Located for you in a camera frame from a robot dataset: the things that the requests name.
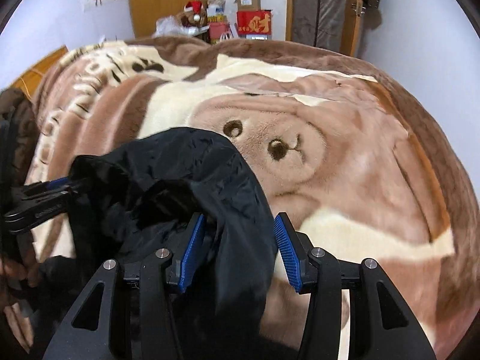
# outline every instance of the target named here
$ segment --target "brown plush blanket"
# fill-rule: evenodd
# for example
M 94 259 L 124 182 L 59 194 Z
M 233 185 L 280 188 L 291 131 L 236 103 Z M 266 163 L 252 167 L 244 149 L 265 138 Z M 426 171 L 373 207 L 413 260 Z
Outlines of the brown plush blanket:
M 377 259 L 438 359 L 480 307 L 478 204 L 445 135 L 419 102 L 372 65 L 288 42 L 159 38 L 64 56 L 32 99 L 40 137 L 27 183 L 177 126 L 225 135 L 274 215 L 339 259 Z M 34 230 L 40 259 L 74 255 L 67 220 Z M 281 259 L 261 333 L 299 347 L 308 295 Z M 340 359 L 347 358 L 349 299 Z

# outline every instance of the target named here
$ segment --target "red box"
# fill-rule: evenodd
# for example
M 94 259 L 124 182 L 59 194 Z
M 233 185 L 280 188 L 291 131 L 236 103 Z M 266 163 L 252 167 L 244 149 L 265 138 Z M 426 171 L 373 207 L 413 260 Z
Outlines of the red box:
M 230 32 L 230 25 L 228 22 L 208 23 L 210 26 L 210 39 L 220 39 L 225 32 Z
M 237 12 L 237 31 L 239 35 L 272 34 L 272 11 Z

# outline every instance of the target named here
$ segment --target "metal screw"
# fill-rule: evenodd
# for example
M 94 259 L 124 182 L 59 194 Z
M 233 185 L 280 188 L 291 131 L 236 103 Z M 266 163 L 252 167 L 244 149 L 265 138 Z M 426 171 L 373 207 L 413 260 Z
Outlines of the metal screw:
M 378 264 L 374 259 L 366 259 L 365 266 L 370 269 L 375 269 L 378 266 Z
M 165 257 L 168 257 L 170 254 L 170 251 L 168 249 L 158 249 L 155 252 L 155 256 L 157 256 L 159 259 L 164 259 Z
M 325 256 L 325 251 L 321 247 L 314 247 L 311 250 L 311 253 L 315 257 L 323 257 Z
M 113 269 L 116 266 L 117 266 L 117 262 L 114 259 L 108 259 L 103 263 L 103 267 L 108 270 Z

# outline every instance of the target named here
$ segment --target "bear nose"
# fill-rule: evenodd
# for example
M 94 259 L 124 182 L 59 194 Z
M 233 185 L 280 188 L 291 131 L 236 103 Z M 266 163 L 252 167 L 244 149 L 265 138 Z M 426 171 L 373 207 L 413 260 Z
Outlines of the bear nose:
M 289 145 L 278 138 L 271 140 L 268 144 L 268 152 L 275 161 L 280 161 L 282 158 L 284 158 L 289 149 Z
M 237 138 L 243 133 L 243 125 L 239 120 L 231 120 L 223 126 L 223 133 L 229 138 Z

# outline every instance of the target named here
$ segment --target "black jacket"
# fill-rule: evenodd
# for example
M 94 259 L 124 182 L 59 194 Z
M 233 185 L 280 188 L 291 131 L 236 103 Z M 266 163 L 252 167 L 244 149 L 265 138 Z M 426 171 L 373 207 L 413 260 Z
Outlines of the black jacket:
M 40 337 L 51 335 L 103 261 L 139 261 L 162 247 L 175 252 L 192 214 L 202 212 L 203 264 L 173 304 L 185 358 L 253 356 L 277 246 L 260 184 L 227 138 L 173 128 L 104 156 L 79 156 L 70 177 L 88 177 L 93 188 L 69 209 L 76 260 L 42 266 L 50 306 L 36 316 Z M 48 316 L 55 322 L 46 329 Z

